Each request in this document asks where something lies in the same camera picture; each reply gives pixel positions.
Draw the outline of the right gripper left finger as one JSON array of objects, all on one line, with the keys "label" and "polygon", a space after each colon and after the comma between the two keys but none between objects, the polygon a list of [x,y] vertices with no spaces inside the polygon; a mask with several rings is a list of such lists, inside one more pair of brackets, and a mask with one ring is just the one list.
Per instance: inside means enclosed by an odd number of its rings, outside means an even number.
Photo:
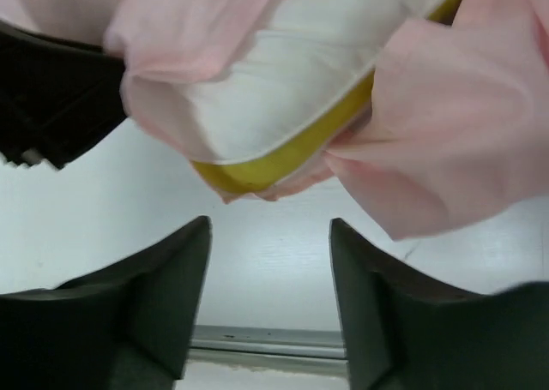
[{"label": "right gripper left finger", "polygon": [[2,295],[2,388],[174,388],[210,249],[211,222],[201,216],[57,288]]}]

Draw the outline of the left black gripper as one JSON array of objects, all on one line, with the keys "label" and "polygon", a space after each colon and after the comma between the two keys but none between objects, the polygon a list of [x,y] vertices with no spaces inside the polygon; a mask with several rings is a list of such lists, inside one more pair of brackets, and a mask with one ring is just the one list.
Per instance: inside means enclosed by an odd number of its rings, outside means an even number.
[{"label": "left black gripper", "polygon": [[1,155],[61,170],[126,118],[122,59],[76,41],[1,24]]}]

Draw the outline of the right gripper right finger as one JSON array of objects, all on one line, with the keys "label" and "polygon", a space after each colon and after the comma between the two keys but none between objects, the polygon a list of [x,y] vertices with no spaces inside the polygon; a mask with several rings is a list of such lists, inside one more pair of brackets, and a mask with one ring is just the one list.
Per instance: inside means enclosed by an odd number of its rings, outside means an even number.
[{"label": "right gripper right finger", "polygon": [[465,291],[342,219],[331,222],[329,244],[351,388],[547,388],[547,283]]}]

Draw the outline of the white pillow yellow edge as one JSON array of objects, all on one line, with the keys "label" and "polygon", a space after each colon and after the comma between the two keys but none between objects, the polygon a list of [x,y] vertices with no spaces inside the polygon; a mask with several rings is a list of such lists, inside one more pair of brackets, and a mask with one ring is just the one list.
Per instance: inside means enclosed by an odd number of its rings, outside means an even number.
[{"label": "white pillow yellow edge", "polygon": [[193,167],[230,195],[290,177],[368,104],[391,34],[460,1],[280,0],[221,76],[185,88],[200,128]]}]

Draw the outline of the pink blue printed pillowcase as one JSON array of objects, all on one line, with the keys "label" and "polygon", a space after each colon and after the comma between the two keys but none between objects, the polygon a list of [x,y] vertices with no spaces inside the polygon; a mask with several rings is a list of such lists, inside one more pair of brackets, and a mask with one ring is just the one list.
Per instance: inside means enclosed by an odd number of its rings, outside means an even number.
[{"label": "pink blue printed pillowcase", "polygon": [[[185,88],[221,76],[279,2],[1,0],[1,24],[122,59],[126,118],[192,165]],[[394,239],[546,195],[548,0],[461,0],[438,21],[406,19],[377,55],[368,104],[290,177],[244,195],[208,185],[228,202],[274,201],[331,177]]]}]

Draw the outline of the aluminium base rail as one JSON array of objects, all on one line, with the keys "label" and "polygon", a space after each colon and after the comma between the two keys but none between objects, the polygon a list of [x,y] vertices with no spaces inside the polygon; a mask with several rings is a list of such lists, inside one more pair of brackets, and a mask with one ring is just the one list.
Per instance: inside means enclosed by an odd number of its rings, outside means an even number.
[{"label": "aluminium base rail", "polygon": [[274,369],[336,368],[347,362],[337,331],[198,326],[190,342],[194,358]]}]

